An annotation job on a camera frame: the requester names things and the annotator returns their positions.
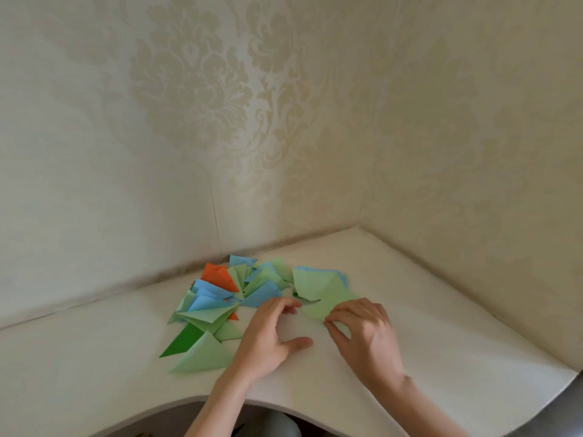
pile of folded paper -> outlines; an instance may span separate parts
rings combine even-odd
[[[186,322],[186,327],[160,357],[184,353],[170,372],[225,368],[233,356],[221,342],[241,338],[234,323],[239,306],[258,308],[261,303],[293,288],[304,302],[301,310],[324,320],[340,302],[356,299],[348,290],[346,275],[337,270],[295,267],[283,259],[258,263],[257,259],[232,256],[229,266],[206,264],[202,277],[186,292],[168,323]]]

person's right arm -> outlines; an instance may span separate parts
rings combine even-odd
[[[348,339],[332,322],[350,330]],[[468,437],[404,374],[395,330],[382,305],[343,302],[324,325],[359,380],[411,437]]]

red-orange folded paper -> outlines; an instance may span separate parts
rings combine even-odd
[[[239,289],[224,265],[206,264],[201,279],[232,293],[239,293]]]

wallpaper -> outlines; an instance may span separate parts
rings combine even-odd
[[[384,0],[0,0],[0,327],[357,223]]]
[[[363,227],[577,370],[582,8],[402,0],[370,58],[370,85],[386,89],[373,97],[361,212]]]

white table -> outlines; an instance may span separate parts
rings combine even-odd
[[[576,373],[372,235],[351,228],[258,255],[339,269],[386,307],[420,389],[474,436],[501,436],[532,418]],[[191,274],[0,330],[0,435],[84,437],[205,398],[222,370],[167,374],[158,359],[183,324],[166,321]],[[42,291],[42,288],[31,288]],[[253,309],[238,311],[244,327]],[[404,435],[339,356],[322,324],[279,323],[283,340],[314,346],[261,380],[248,401],[346,436]],[[236,349],[238,341],[230,341]]]

